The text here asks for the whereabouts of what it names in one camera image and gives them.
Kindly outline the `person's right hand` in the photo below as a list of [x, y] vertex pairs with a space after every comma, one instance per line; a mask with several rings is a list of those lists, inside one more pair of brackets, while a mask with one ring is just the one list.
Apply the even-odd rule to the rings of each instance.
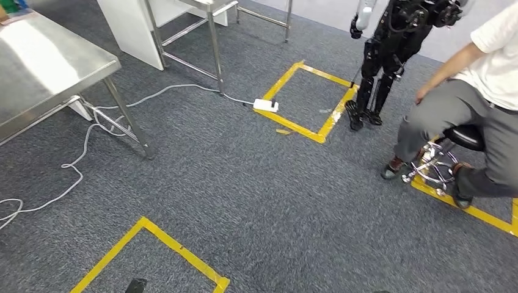
[[432, 87], [428, 84], [423, 85], [416, 93], [415, 96], [415, 104], [418, 105], [421, 103], [423, 98], [427, 95], [427, 93], [432, 89]]

